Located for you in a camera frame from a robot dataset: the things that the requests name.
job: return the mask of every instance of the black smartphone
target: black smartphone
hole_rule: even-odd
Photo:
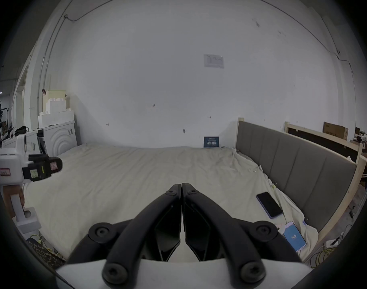
[[[267,191],[256,195],[256,197],[271,219],[282,214],[281,208]]]

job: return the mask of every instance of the hand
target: hand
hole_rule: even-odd
[[[12,195],[19,195],[20,203],[22,206],[24,206],[24,195],[23,195],[23,190],[20,187],[20,185],[3,186],[3,197],[4,197],[3,200],[4,200],[4,204],[6,205],[7,212],[11,218],[15,216],[13,204],[11,202]]]

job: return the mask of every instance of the white bed sheet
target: white bed sheet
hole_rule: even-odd
[[[232,217],[277,226],[293,221],[307,246],[305,259],[318,240],[317,230],[303,223],[302,212],[253,161],[233,148],[128,148],[94,144],[62,155],[63,169],[24,186],[25,206],[34,207],[44,237],[67,258],[89,228],[134,218],[172,185],[192,184]],[[268,191],[284,215],[270,219],[256,199]]]

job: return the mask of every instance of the black bag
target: black bag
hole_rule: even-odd
[[[26,134],[27,133],[27,130],[26,130],[26,126],[23,125],[21,128],[18,128],[16,131],[15,131],[15,137],[17,137],[17,135],[22,135],[22,134]]]

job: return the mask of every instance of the red label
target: red label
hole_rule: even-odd
[[[0,168],[1,176],[11,176],[10,168]]]

